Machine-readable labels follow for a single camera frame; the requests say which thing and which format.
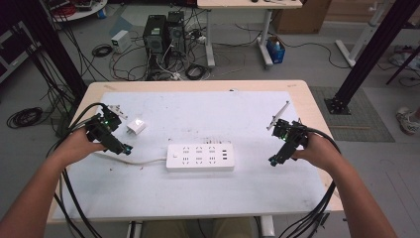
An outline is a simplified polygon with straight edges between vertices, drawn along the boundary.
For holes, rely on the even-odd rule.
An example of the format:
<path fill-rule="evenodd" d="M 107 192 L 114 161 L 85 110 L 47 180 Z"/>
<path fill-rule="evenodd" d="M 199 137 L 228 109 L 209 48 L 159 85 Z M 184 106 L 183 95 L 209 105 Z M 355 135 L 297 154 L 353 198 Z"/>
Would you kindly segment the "white sneaker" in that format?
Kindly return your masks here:
<path fill-rule="evenodd" d="M 396 119 L 400 130 L 412 136 L 420 129 L 420 107 L 414 111 L 408 107 L 401 107 L 396 111 Z"/>

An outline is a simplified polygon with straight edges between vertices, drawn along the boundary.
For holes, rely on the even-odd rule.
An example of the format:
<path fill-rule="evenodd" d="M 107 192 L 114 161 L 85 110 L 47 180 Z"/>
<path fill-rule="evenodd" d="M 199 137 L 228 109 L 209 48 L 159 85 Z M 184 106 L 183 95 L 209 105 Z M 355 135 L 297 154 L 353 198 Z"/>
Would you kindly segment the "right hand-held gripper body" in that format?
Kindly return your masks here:
<path fill-rule="evenodd" d="M 306 126 L 297 121 L 289 123 L 281 118 L 289 105 L 290 102 L 286 101 L 266 127 L 268 131 L 272 129 L 272 136 L 284 142 L 280 150 L 272 156 L 273 159 L 290 159 L 299 146 L 306 147 L 308 143 Z"/>

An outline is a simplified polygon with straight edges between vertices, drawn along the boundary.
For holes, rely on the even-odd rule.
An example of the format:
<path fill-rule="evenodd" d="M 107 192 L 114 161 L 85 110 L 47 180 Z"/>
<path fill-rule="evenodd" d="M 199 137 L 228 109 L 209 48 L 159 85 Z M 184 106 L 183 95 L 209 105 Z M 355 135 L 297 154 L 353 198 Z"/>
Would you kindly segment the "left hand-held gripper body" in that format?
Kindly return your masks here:
<path fill-rule="evenodd" d="M 107 105 L 100 103 L 100 106 L 102 113 L 95 114 L 85 123 L 87 138 L 90 142 L 98 141 L 116 155 L 123 154 L 124 144 L 113 135 L 121 124 L 121 119 Z"/>

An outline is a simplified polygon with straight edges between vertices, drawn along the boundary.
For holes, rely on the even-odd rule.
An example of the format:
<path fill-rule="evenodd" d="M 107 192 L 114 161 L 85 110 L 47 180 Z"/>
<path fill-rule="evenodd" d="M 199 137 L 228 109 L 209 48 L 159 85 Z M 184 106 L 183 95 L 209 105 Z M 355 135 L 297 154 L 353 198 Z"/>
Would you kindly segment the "person's khaki trouser legs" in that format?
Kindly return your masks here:
<path fill-rule="evenodd" d="M 216 218 L 211 238 L 253 238 L 250 217 Z M 185 220 L 147 221 L 141 238 L 190 238 Z"/>

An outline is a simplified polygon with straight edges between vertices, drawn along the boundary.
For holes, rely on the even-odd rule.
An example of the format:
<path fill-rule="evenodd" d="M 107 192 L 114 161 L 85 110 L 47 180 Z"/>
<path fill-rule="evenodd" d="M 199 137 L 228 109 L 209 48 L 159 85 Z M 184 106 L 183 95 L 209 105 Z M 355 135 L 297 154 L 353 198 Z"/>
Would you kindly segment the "black computer tower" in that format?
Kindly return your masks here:
<path fill-rule="evenodd" d="M 163 66 L 167 66 L 169 39 L 165 15 L 149 15 L 143 32 L 147 52 L 147 80 L 152 80 Z"/>
<path fill-rule="evenodd" d="M 185 53 L 184 12 L 170 11 L 166 21 L 173 51 L 180 56 Z"/>

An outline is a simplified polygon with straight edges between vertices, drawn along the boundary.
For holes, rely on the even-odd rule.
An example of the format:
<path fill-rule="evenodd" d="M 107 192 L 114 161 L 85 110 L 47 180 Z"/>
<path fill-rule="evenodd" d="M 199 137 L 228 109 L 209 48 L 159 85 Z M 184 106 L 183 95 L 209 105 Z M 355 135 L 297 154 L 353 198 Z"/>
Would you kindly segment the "brown cardboard box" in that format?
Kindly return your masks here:
<path fill-rule="evenodd" d="M 332 0 L 300 0 L 299 9 L 275 10 L 271 25 L 278 34 L 318 34 Z"/>

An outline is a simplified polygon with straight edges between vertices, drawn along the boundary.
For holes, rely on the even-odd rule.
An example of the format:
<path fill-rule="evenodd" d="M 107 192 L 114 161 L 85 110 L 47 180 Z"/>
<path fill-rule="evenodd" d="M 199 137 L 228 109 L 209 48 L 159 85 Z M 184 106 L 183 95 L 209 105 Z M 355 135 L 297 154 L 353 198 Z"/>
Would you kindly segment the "white power strip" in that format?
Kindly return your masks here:
<path fill-rule="evenodd" d="M 222 172 L 234 167 L 232 144 L 172 144 L 167 148 L 169 172 Z"/>

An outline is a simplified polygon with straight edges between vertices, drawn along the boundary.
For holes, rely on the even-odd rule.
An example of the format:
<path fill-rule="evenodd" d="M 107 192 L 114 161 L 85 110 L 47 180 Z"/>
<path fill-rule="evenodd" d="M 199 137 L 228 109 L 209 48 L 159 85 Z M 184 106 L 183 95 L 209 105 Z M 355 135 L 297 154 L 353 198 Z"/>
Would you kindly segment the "blue storage box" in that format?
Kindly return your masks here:
<path fill-rule="evenodd" d="M 273 63 L 283 62 L 285 47 L 278 37 L 269 37 L 266 41 L 266 49 Z"/>

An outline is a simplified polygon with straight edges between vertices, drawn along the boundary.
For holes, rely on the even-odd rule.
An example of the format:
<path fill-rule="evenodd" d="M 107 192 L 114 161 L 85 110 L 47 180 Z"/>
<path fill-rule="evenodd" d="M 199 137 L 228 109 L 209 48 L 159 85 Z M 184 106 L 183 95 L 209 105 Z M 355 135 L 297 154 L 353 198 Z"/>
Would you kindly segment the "person's left hand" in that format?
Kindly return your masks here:
<path fill-rule="evenodd" d="M 90 142 L 87 132 L 80 128 L 72 132 L 52 153 L 63 166 L 76 163 L 93 152 L 104 151 L 105 147 L 100 143 Z"/>

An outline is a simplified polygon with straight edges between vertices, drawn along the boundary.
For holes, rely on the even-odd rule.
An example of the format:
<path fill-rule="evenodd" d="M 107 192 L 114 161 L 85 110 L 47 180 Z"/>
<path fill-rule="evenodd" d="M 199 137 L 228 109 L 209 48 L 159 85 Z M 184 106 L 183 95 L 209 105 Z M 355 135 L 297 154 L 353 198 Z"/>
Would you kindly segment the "white metal stand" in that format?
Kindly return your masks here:
<path fill-rule="evenodd" d="M 367 22 L 363 32 L 350 51 L 346 48 L 345 44 L 341 40 L 335 41 L 337 48 L 348 63 L 349 67 L 353 67 L 356 64 L 356 57 L 361 52 L 363 46 L 370 41 L 372 35 L 379 25 L 380 17 L 387 9 L 389 3 L 390 0 L 380 0 L 373 3 L 373 6 L 370 7 L 370 9 L 373 10 L 374 14 Z"/>

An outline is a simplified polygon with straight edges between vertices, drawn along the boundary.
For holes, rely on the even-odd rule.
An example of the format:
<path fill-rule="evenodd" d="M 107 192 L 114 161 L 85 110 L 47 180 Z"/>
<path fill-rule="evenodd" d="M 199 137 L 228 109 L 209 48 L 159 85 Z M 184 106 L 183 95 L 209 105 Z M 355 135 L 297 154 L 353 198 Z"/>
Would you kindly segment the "white-legged wooden desk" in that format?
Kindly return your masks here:
<path fill-rule="evenodd" d="M 261 37 L 257 41 L 257 46 L 262 54 L 263 66 L 273 66 L 273 61 L 266 49 L 267 33 L 271 14 L 274 10 L 299 9 L 303 6 L 300 0 L 196 0 L 197 7 L 206 12 L 206 40 L 205 55 L 207 65 L 213 68 L 215 63 L 212 45 L 212 11 L 214 9 L 263 9 L 263 25 Z"/>

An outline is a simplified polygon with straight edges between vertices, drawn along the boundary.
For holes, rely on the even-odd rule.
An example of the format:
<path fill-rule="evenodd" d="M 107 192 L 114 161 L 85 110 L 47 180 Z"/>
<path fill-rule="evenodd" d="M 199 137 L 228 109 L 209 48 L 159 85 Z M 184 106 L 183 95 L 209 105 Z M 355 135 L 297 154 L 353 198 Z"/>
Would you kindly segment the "grey floor mat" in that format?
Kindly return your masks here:
<path fill-rule="evenodd" d="M 310 86 L 310 91 L 336 141 L 393 143 L 394 139 L 360 88 L 352 98 L 349 114 L 331 114 L 325 103 L 337 87 Z"/>

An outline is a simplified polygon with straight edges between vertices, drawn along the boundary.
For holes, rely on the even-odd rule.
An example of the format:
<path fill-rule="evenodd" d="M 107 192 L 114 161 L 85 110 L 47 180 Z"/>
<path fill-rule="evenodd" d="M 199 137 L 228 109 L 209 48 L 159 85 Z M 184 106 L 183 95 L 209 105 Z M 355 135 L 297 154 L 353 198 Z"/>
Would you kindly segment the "white power supply box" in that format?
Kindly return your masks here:
<path fill-rule="evenodd" d="M 116 53 L 123 53 L 132 45 L 129 32 L 126 30 L 121 30 L 111 39 L 111 44 Z"/>

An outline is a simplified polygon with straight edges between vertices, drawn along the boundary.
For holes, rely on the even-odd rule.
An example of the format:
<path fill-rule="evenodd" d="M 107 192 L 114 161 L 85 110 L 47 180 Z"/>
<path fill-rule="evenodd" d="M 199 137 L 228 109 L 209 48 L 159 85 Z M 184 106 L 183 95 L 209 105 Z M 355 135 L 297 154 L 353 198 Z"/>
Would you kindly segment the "round white table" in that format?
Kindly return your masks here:
<path fill-rule="evenodd" d="M 82 19 L 101 13 L 108 0 L 42 0 L 55 22 Z"/>

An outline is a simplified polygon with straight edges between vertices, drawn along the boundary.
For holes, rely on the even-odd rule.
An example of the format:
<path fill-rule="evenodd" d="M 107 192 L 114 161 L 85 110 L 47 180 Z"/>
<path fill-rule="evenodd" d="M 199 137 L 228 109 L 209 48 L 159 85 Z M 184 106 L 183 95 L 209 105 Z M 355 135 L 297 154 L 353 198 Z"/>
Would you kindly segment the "black metal frame post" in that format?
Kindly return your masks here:
<path fill-rule="evenodd" d="M 87 86 L 61 43 L 41 1 L 10 0 L 10 3 L 16 7 L 24 24 L 45 48 L 55 67 L 69 86 L 75 100 L 80 101 L 87 90 Z"/>
<path fill-rule="evenodd" d="M 332 98 L 325 100 L 331 114 L 350 113 L 348 105 L 352 97 L 419 6 L 420 0 L 394 0 L 370 41 L 356 57 L 356 64 L 342 86 Z"/>

